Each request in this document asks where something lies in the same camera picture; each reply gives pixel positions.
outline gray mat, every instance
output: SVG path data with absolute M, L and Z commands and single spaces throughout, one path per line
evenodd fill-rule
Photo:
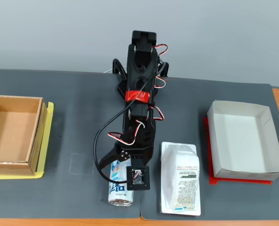
M 159 220 L 279 219 L 279 178 L 273 185 L 223 182 L 209 185 L 207 136 L 203 118 L 214 100 L 241 101 L 269 106 L 279 139 L 279 111 L 272 88 L 266 84 L 168 78 L 155 98 L 165 120 L 157 122 L 150 190 L 141 195 L 141 215 Z M 160 213 L 160 144 L 194 144 L 200 160 L 201 216 Z
M 107 203 L 108 182 L 92 157 L 96 132 L 124 107 L 117 81 L 101 73 L 0 71 L 0 95 L 43 97 L 55 104 L 43 178 L 0 180 L 0 218 L 140 217 L 140 193 L 128 208 Z M 99 159 L 114 145 L 107 131 L 120 131 L 122 122 L 117 119 L 101 134 Z
M 140 194 L 135 192 L 135 203 L 129 208 L 108 205 L 108 184 L 93 168 L 95 133 L 123 107 L 116 84 L 116 76 L 98 73 L 0 71 L 0 94 L 43 96 L 55 103 L 46 172 L 38 180 L 0 181 L 0 218 L 139 216 Z M 209 185 L 203 117 L 216 99 L 269 106 L 279 139 L 279 112 L 270 85 L 168 78 L 166 87 L 156 96 L 165 121 L 157 122 L 156 147 L 149 162 L 151 189 L 141 193 L 143 218 L 279 219 L 279 179 L 272 186 L 232 182 Z M 121 128 L 122 118 L 107 131 Z M 163 141 L 197 146 L 201 164 L 200 217 L 159 213 L 159 147 Z M 99 140 L 98 157 L 110 150 L 113 143 L 105 131 Z

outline yellow tray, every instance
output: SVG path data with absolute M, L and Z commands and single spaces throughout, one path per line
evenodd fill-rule
M 53 118 L 53 113 L 54 113 L 54 104 L 52 102 L 49 102 L 49 105 L 47 108 L 47 117 L 46 117 L 45 126 L 44 126 L 42 144 L 41 144 L 41 149 L 40 149 L 40 155 L 39 155 L 39 160 L 38 160 L 38 167 L 37 167 L 37 171 L 35 172 L 35 175 L 33 175 L 33 176 L 0 175 L 0 180 L 37 179 L 37 178 L 41 178 L 43 176 L 47 147 L 49 144 L 49 134 L 50 134 L 50 127 L 51 127 L 51 120 Z

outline can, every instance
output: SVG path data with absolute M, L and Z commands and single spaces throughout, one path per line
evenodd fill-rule
M 131 160 L 111 163 L 110 179 L 123 181 L 127 179 L 126 167 L 131 166 Z M 133 191 L 127 191 L 127 184 L 114 184 L 109 182 L 108 202 L 115 206 L 130 206 L 133 202 Z

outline barcode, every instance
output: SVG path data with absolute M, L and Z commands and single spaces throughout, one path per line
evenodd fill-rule
M 193 172 L 193 171 L 183 171 L 183 172 L 179 172 L 179 174 L 196 174 L 196 172 Z

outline open cardboard box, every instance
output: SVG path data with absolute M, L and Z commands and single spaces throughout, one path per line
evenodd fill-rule
M 46 116 L 43 98 L 0 96 L 0 175 L 35 173 Z
M 214 177 L 279 177 L 279 143 L 269 107 L 214 101 L 207 117 Z

